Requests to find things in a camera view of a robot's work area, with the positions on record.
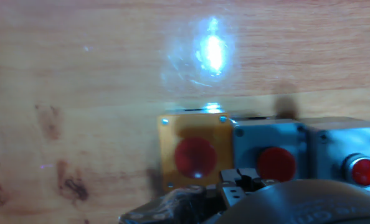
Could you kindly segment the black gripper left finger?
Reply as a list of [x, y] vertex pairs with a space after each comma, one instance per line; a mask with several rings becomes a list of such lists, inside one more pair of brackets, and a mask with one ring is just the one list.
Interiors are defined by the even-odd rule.
[[219, 172], [219, 182], [187, 185], [119, 216], [119, 224], [215, 223], [246, 196], [247, 169]]

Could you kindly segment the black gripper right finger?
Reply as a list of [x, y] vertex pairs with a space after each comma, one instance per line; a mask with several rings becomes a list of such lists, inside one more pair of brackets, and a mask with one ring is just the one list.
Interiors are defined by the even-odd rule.
[[218, 223], [370, 223], [370, 191], [355, 185], [255, 169], [222, 170], [220, 180], [226, 210]]

